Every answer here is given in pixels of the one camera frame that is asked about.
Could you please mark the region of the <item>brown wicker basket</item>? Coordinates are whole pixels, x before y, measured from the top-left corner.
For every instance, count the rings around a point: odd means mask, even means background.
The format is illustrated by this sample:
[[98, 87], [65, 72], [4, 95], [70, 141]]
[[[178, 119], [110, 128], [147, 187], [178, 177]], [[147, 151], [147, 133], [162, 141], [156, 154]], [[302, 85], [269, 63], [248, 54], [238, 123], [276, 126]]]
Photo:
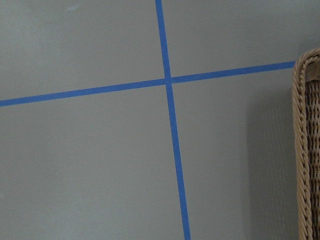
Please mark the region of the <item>brown wicker basket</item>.
[[292, 72], [298, 238], [320, 238], [320, 50], [305, 52]]

